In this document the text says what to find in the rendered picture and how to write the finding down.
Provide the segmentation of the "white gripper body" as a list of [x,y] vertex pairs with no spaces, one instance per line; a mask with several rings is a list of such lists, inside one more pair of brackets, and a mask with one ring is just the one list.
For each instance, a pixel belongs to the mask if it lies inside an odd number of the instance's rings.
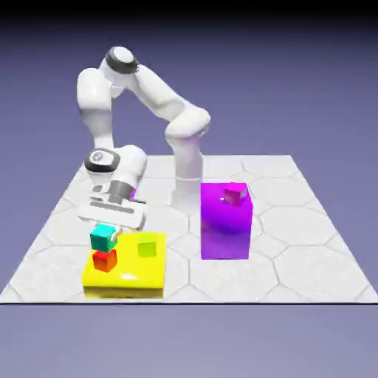
[[78,216],[101,224],[141,230],[147,217],[146,202],[122,200],[121,204],[110,202],[106,197],[90,196],[78,208]]

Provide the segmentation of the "small teal cube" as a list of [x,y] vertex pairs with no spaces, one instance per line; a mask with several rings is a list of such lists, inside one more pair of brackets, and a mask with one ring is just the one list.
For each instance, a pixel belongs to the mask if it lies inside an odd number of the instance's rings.
[[94,251],[110,252],[115,241],[111,237],[115,233],[116,228],[107,224],[97,224],[93,231],[90,232],[91,247]]

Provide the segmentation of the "small red cube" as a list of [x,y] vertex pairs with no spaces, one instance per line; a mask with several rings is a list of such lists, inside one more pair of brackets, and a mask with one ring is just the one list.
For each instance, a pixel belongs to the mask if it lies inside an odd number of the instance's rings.
[[103,272],[110,272],[117,265],[117,251],[96,251],[92,256],[94,268]]

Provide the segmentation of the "small lime green cube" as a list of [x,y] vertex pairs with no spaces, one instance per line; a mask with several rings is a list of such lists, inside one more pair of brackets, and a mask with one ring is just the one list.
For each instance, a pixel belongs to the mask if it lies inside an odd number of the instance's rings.
[[141,258],[151,258],[157,254],[157,235],[152,232],[143,232],[137,239],[138,255]]

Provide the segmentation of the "small magenta cube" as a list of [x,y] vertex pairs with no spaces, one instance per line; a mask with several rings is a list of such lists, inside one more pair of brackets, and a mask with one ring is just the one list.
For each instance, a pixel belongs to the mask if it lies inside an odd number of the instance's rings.
[[246,188],[232,188],[224,189],[224,201],[232,206],[241,206],[247,194]]

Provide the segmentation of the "large yellow box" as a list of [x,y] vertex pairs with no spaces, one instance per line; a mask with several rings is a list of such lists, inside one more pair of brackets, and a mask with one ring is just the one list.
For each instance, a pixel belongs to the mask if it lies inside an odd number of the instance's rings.
[[161,299],[165,285],[166,234],[157,235],[157,254],[151,258],[138,255],[140,233],[123,233],[117,244],[117,265],[110,272],[94,268],[91,251],[82,274],[83,292],[90,299]]

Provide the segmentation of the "large purple box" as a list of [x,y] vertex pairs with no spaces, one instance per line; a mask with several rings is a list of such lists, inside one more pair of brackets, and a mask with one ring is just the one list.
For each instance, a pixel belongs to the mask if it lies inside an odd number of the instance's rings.
[[[246,188],[241,206],[224,201],[224,189]],[[253,203],[243,182],[201,184],[201,258],[203,260],[247,260],[250,254]]]

